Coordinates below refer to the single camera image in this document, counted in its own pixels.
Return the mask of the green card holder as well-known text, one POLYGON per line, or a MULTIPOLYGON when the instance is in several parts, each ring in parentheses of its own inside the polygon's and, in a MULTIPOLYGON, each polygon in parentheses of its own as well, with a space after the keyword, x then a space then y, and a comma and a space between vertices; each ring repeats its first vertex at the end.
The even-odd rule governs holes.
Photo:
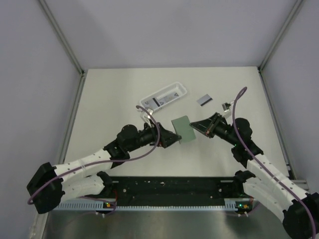
POLYGON ((189 143, 196 139, 194 129, 190 126, 188 116, 182 116, 171 121, 175 133, 181 136, 180 144, 189 143))

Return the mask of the silver card with stripe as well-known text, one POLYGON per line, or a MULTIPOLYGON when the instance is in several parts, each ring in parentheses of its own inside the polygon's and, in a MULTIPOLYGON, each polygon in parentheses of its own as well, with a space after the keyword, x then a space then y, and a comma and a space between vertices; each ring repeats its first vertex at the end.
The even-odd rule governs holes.
POLYGON ((206 94, 202 96, 201 98, 199 98, 196 102, 202 107, 212 100, 213 100, 212 97, 209 94, 206 94))

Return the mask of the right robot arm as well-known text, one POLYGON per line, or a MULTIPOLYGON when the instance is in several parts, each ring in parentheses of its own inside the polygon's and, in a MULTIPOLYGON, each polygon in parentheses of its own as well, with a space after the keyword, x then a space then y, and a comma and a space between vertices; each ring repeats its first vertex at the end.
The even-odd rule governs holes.
POLYGON ((245 171, 236 172, 232 185, 238 197, 253 197, 271 211, 292 239, 314 239, 319 233, 319 195, 309 193, 285 176, 265 156, 251 138, 247 119, 228 124, 219 113, 190 123, 208 138, 215 136, 230 143, 231 152, 245 171))

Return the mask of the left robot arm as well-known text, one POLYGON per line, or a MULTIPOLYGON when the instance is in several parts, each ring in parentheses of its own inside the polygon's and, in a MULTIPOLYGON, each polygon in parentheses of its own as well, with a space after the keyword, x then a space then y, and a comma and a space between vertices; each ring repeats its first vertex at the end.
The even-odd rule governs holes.
POLYGON ((145 123, 142 130, 128 124, 115 140, 89 156, 64 164, 42 164, 27 184, 27 203, 45 214, 68 200, 112 197, 115 193, 109 170, 131 161, 130 153, 141 147, 167 148, 181 138, 160 123, 145 123))

